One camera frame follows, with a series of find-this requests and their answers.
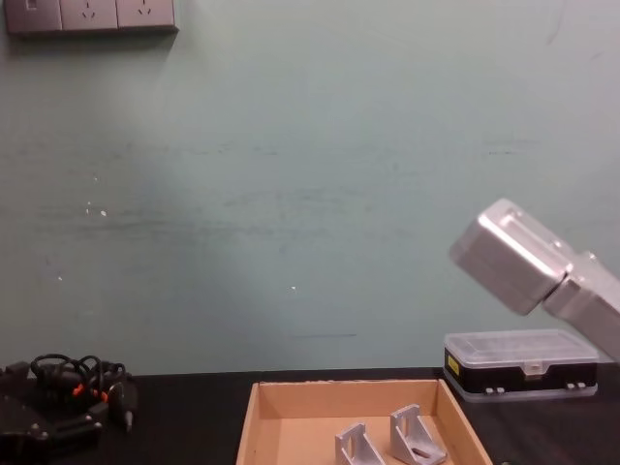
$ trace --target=table surface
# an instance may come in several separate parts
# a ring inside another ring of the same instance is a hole
[[[97,449],[53,463],[234,464],[250,388],[259,381],[441,378],[438,368],[143,376],[135,430],[108,428]],[[590,398],[467,404],[463,411],[494,464],[620,463],[620,368],[603,364]]]

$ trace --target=open cardboard box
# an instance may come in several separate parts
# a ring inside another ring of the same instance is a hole
[[[402,465],[389,454],[389,415],[411,404],[448,452],[445,465],[491,465],[442,380],[255,384],[236,465],[334,465],[335,435],[356,422],[387,465]]]

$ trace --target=wall socket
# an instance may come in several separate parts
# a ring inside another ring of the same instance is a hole
[[[178,30],[174,0],[4,0],[4,8],[14,35]]]
[[[60,12],[64,31],[118,28],[116,0],[60,0]]]
[[[172,0],[117,0],[119,28],[173,27]]]

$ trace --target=clear plastic case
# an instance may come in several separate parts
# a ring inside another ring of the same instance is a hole
[[[599,353],[562,329],[448,334],[447,379],[471,402],[592,395]]]

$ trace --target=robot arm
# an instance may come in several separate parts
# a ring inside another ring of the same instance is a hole
[[[493,203],[449,255],[513,312],[527,315],[541,304],[620,362],[620,281],[514,203]]]

